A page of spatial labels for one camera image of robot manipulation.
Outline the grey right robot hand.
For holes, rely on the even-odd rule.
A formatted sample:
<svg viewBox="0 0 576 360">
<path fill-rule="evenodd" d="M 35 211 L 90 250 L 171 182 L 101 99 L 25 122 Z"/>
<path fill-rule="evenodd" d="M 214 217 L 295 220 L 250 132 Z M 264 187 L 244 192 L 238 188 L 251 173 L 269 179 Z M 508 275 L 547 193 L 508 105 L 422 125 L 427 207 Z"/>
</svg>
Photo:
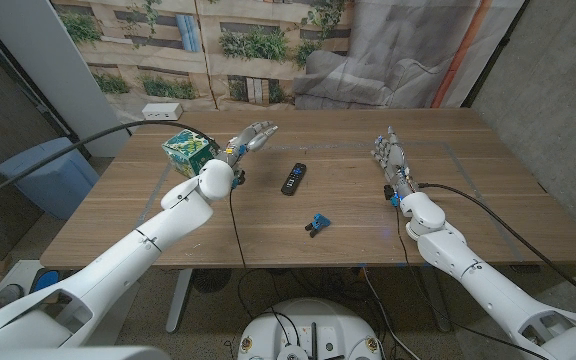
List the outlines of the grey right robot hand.
<svg viewBox="0 0 576 360">
<path fill-rule="evenodd" d="M 399 195 L 405 198 L 417 191 L 410 176 L 410 169 L 404 149 L 392 126 L 387 129 L 386 136 L 378 136 L 371 155 L 384 172 L 387 184 Z"/>
</svg>

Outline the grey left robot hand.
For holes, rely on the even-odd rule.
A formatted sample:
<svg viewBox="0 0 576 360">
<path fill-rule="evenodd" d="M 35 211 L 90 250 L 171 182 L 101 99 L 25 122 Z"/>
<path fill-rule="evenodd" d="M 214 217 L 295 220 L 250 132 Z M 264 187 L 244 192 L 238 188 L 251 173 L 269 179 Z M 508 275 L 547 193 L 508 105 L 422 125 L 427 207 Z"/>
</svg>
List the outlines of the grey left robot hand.
<svg viewBox="0 0 576 360">
<path fill-rule="evenodd" d="M 226 147 L 216 156 L 217 160 L 226 162 L 232 168 L 248 152 L 263 148 L 267 140 L 278 130 L 272 121 L 255 122 L 233 137 Z"/>
</svg>

